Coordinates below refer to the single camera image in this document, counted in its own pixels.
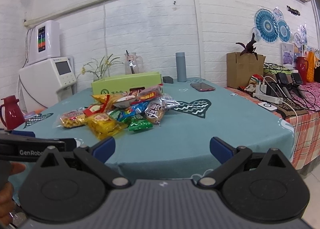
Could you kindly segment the yellow red label snack bag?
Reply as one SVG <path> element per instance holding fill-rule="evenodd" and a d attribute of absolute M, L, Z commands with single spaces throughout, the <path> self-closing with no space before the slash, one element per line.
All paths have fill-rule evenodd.
<path fill-rule="evenodd" d="M 86 118 L 81 110 L 73 110 L 58 116 L 54 126 L 66 129 L 77 128 L 86 124 Z"/>

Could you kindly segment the blue cookie packet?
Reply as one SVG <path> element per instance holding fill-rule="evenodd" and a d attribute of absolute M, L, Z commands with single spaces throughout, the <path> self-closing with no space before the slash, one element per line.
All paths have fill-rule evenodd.
<path fill-rule="evenodd" d="M 148 104 L 149 102 L 140 102 L 137 104 L 133 104 L 123 111 L 122 117 L 128 118 L 143 113 L 146 110 Z"/>

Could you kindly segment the round bread snack packet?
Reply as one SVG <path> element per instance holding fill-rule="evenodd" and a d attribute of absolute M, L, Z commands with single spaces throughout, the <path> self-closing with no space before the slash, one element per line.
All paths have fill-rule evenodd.
<path fill-rule="evenodd" d="M 146 119 L 156 125 L 160 124 L 164 114 L 165 107 L 163 106 L 162 101 L 158 99 L 152 100 L 145 110 Z"/>

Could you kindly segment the red thermos jug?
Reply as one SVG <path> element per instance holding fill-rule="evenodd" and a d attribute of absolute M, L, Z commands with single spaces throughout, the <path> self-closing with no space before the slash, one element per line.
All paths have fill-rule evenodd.
<path fill-rule="evenodd" d="M 2 99 L 1 122 L 8 130 L 13 130 L 25 123 L 24 115 L 18 105 L 19 99 L 14 95 Z"/>

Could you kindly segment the orange chips bag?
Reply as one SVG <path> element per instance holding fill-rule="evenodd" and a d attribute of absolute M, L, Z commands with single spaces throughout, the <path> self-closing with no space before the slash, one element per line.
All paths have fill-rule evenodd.
<path fill-rule="evenodd" d="M 116 94 L 96 94 L 92 95 L 92 98 L 101 104 L 105 104 L 105 109 L 111 109 L 119 97 Z"/>

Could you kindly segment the white water dispenser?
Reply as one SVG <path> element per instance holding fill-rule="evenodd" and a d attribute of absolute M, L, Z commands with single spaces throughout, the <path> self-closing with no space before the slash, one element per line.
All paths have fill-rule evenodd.
<path fill-rule="evenodd" d="M 27 112 L 45 110 L 73 95 L 76 77 L 67 57 L 50 58 L 18 72 Z"/>

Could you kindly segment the green cardboard box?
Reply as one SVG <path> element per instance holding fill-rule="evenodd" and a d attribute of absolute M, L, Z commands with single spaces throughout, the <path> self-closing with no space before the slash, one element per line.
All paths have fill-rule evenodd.
<path fill-rule="evenodd" d="M 94 95 L 130 92 L 131 89 L 149 88 L 162 83 L 159 72 L 144 72 L 105 77 L 91 83 Z"/>

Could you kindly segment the smartphone with red case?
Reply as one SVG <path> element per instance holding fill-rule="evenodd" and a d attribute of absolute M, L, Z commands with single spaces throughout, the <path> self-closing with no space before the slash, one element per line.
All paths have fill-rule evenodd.
<path fill-rule="evenodd" d="M 215 90 L 215 87 L 212 87 L 207 83 L 191 83 L 190 86 L 199 92 L 208 92 Z"/>

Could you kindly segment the glass vase with plant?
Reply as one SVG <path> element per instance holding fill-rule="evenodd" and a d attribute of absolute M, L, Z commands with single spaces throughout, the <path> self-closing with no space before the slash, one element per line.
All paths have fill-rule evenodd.
<path fill-rule="evenodd" d="M 113 66 L 123 64 L 120 57 L 114 56 L 113 54 L 105 55 L 100 60 L 92 58 L 91 61 L 82 66 L 77 78 L 89 73 L 92 74 L 96 80 L 100 80 L 105 77 L 105 74 L 108 73 Z"/>

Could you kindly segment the brown cardboard box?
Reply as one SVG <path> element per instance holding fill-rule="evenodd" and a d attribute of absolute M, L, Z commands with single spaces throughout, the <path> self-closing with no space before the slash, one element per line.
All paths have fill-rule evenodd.
<path fill-rule="evenodd" d="M 228 53 L 227 62 L 227 87 L 234 89 L 240 86 L 246 87 L 251 76 L 264 73 L 264 63 L 266 57 L 258 54 L 256 59 L 254 54 L 243 54 L 240 52 Z"/>

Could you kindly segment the black rectangular case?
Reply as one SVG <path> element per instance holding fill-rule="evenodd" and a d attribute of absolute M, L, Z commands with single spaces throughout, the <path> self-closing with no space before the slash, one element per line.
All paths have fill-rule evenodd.
<path fill-rule="evenodd" d="M 167 84 L 173 84 L 174 83 L 174 79 L 172 77 L 163 77 L 163 83 L 167 83 Z"/>

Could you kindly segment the white water purifier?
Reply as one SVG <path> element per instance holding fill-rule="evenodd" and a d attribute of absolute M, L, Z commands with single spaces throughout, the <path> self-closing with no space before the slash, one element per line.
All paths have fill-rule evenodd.
<path fill-rule="evenodd" d="M 60 24 L 49 20 L 37 25 L 31 34 L 27 66 L 60 57 Z"/>

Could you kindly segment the dark red plant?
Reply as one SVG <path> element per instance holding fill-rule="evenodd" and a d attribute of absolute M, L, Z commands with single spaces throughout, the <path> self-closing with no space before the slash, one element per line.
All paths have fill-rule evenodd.
<path fill-rule="evenodd" d="M 255 33 L 252 33 L 252 37 L 249 43 L 247 44 L 243 44 L 241 42 L 236 42 L 236 44 L 239 44 L 240 46 L 243 47 L 243 51 L 240 53 L 240 56 L 244 55 L 244 54 L 253 54 L 256 58 L 256 60 L 258 60 L 258 54 L 256 53 L 256 48 L 254 46 L 254 44 L 256 43 L 255 40 Z"/>

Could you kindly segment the grey cylindrical bottle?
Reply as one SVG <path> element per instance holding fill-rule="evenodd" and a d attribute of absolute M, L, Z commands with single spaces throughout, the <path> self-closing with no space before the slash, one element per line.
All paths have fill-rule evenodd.
<path fill-rule="evenodd" d="M 185 53 L 177 52 L 175 56 L 176 56 L 177 81 L 186 82 L 187 72 L 186 72 L 186 64 L 185 64 Z"/>

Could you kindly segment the blue paper fan decoration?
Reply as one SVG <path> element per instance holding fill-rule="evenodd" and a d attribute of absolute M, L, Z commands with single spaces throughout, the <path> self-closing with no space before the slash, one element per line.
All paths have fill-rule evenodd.
<path fill-rule="evenodd" d="M 276 42 L 279 36 L 279 25 L 272 12 L 267 9 L 259 9 L 255 14 L 254 23 L 264 41 Z"/>

